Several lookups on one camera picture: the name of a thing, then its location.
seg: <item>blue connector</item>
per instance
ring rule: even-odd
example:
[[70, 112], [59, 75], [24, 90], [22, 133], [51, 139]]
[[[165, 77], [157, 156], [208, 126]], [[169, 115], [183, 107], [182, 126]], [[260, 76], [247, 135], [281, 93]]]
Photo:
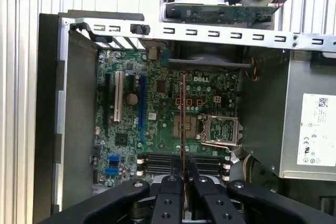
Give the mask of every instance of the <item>blue connector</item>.
[[106, 168], [105, 174], [107, 175], [117, 175], [118, 174], [118, 168]]
[[119, 156], [118, 155], [111, 155], [109, 157], [110, 162], [119, 162]]

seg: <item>motherboard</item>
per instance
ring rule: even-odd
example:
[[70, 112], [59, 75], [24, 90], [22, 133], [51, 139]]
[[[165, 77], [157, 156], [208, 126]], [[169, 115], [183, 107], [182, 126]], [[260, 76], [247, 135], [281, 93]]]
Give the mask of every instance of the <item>motherboard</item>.
[[[113, 187], [130, 178], [151, 181], [170, 172], [181, 152], [181, 72], [155, 51], [102, 50], [98, 61], [94, 184]], [[221, 178], [234, 141], [237, 73], [189, 71], [185, 151], [201, 174]]]

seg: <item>metal frame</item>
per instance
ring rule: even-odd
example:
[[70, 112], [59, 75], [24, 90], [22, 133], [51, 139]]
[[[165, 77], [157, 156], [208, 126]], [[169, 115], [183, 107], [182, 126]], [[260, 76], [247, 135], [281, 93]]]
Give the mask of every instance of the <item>metal frame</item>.
[[[71, 24], [86, 24], [95, 35], [128, 37], [143, 40], [179, 40], [215, 44], [245, 45], [300, 51], [336, 52], [336, 36], [296, 34], [284, 31], [259, 30], [235, 27], [202, 26], [175, 23], [134, 22], [117, 19], [78, 18]], [[130, 26], [148, 25], [148, 35], [133, 34]]]

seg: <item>microchip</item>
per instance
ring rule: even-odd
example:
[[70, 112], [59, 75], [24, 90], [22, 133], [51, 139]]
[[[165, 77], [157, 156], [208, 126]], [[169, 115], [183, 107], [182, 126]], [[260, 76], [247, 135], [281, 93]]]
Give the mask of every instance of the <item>microchip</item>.
[[133, 70], [133, 63], [127, 63], [126, 70]]
[[121, 146], [127, 146], [128, 144], [128, 135], [127, 134], [122, 134], [122, 133], [117, 133], [115, 134], [115, 144], [116, 145], [121, 145]]
[[166, 81], [162, 81], [162, 80], [156, 81], [156, 91], [157, 93], [165, 93]]

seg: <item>white label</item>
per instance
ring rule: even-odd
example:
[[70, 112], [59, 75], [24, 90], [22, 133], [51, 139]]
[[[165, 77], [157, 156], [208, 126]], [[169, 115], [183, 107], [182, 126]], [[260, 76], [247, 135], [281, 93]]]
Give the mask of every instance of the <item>white label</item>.
[[336, 166], [335, 122], [335, 95], [303, 95], [298, 165]]

